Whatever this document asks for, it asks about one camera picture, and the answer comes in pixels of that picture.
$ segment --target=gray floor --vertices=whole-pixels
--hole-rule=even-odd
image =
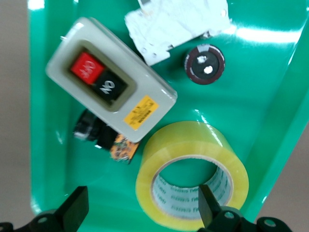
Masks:
[[[0,222],[28,223],[29,75],[26,0],[0,0]],[[295,232],[309,228],[309,128],[304,132],[261,216],[277,217]]]

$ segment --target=yellow warning label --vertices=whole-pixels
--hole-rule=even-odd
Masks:
[[[158,107],[159,105],[146,95],[125,117],[124,121],[134,130],[137,130]]]

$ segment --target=push button switch box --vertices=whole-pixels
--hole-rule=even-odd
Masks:
[[[93,18],[82,17],[74,23],[48,62],[46,72],[134,143],[162,119],[177,99],[171,86]]]

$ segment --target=black plastic part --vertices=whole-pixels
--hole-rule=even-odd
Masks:
[[[43,214],[14,230],[8,222],[0,223],[1,232],[76,232],[89,211],[88,190],[78,187],[53,214]]]
[[[235,212],[222,210],[206,185],[199,186],[198,207],[205,226],[198,232],[292,232],[277,218],[261,217],[253,224]]]
[[[98,135],[100,134],[103,126],[106,126],[106,124],[86,109],[79,117],[73,134],[77,138],[94,141],[98,139]]]
[[[118,133],[112,128],[106,126],[101,130],[101,133],[97,140],[97,147],[110,150],[113,146]]]

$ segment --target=tape core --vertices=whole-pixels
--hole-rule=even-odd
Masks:
[[[181,188],[169,184],[160,172],[170,164],[184,159],[202,159],[217,165],[215,174],[205,183],[212,190],[219,205],[227,205],[233,192],[233,182],[229,171],[218,161],[201,155],[186,155],[170,160],[163,165],[152,180],[152,198],[166,214],[185,219],[200,219],[198,210],[198,186]]]

